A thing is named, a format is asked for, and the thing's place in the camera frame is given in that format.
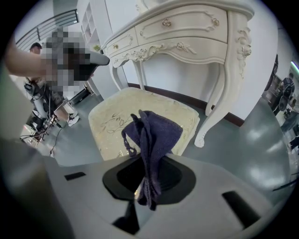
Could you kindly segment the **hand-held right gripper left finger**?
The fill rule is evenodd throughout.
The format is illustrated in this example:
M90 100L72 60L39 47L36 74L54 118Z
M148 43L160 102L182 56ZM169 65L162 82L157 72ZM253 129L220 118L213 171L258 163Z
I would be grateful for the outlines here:
M74 239L140 239L112 223L124 216L128 203L115 199L105 188L106 171L129 159L123 156L97 163L60 167L47 158L47 173L66 213Z

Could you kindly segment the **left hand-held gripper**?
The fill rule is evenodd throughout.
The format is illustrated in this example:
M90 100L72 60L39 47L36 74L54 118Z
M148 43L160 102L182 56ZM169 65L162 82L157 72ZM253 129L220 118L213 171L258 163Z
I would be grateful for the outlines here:
M80 32L54 30L45 40L41 53L48 81L87 81L99 66L110 59L88 51Z

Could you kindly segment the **white wall shelf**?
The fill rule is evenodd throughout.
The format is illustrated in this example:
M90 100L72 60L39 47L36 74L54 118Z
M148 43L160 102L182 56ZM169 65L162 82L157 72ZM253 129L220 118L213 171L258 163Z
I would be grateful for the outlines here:
M105 0L78 0L77 12L86 46L92 51L95 44L102 47L112 35Z

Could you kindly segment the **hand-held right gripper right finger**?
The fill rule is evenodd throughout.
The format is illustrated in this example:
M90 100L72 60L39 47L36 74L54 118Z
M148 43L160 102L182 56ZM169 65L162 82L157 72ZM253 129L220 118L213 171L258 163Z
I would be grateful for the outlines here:
M137 233L139 239L250 239L274 217L277 207L224 168L177 155L169 157L196 175L192 192L180 203L161 205ZM260 219L244 228L223 193L235 191Z

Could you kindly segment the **cream upholstered stool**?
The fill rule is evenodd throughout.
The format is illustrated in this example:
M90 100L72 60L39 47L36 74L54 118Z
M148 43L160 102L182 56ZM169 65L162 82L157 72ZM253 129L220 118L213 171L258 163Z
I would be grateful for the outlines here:
M199 124L199 113L174 99L138 88L124 88L95 106L88 120L94 140L103 160L112 160L129 154L121 132L132 122L131 114L138 111L152 111L180 125L182 135L172 153L182 155L195 135Z

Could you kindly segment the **black metal railing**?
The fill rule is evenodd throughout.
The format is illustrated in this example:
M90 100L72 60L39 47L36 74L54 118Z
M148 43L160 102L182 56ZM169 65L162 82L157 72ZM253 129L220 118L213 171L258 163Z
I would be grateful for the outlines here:
M23 47L32 41L44 39L56 27L65 27L77 23L79 23L77 9L62 12L33 27L16 44Z

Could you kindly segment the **person's left forearm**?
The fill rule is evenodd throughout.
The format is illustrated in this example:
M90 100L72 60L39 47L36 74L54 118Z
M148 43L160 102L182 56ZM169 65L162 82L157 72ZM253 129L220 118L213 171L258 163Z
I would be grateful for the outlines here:
M11 75L20 77L46 75L45 61L41 56L18 49L14 40L10 41L6 47L4 63Z

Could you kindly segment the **white ornate dressing table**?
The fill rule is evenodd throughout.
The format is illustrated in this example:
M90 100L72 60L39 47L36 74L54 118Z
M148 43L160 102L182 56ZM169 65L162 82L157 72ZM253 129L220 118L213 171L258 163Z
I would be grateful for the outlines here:
M167 54L188 64L219 65L216 85L207 103L206 119L195 146L205 144L206 133L231 110L243 84L246 58L251 54L248 21L251 6L240 0L171 0L149 7L103 44L110 58L110 74L119 90L118 68L132 61L140 88L144 88L142 62ZM165 19L171 26L163 26Z

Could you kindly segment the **dark blue cloth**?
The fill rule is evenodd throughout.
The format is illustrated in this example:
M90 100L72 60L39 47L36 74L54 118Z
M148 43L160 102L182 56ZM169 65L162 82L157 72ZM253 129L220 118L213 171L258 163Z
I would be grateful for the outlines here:
M158 182L159 163L162 157L171 152L180 139L183 129L174 121L152 111L138 111L139 115L131 114L132 122L121 132L124 146L131 157L137 150L130 146L130 138L139 148L145 175L141 182L138 203L155 211L161 186Z

